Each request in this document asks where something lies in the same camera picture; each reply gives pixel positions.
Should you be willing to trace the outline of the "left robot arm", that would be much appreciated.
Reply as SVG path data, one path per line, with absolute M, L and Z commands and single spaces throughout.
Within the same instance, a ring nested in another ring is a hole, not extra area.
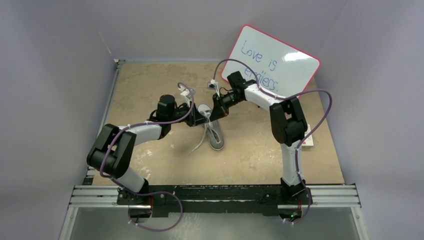
M 192 101 L 177 105 L 172 95 L 165 94 L 159 98 L 157 109 L 150 114 L 147 121 L 121 127 L 105 124 L 91 147 L 86 162 L 102 176 L 126 188 L 130 192 L 130 199 L 142 205 L 149 199 L 149 184 L 130 166 L 134 148 L 164 138 L 170 132 L 172 124 L 186 123 L 194 127 L 207 122 L 207 116 L 200 113 Z

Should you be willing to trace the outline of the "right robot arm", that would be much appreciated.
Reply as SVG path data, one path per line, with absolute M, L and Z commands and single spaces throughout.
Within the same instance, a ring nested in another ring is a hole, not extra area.
M 231 89 L 225 94 L 220 92 L 215 80 L 212 79 L 208 84 L 209 87 L 215 88 L 210 121 L 226 117 L 230 107 L 244 101 L 266 110 L 270 116 L 272 135 L 280 144 L 282 152 L 280 196 L 284 202 L 294 203 L 307 188 L 301 156 L 308 124 L 299 99 L 294 97 L 283 100 L 281 97 L 272 96 L 261 89 L 256 80 L 245 80 L 238 71 L 231 73 L 227 80 Z

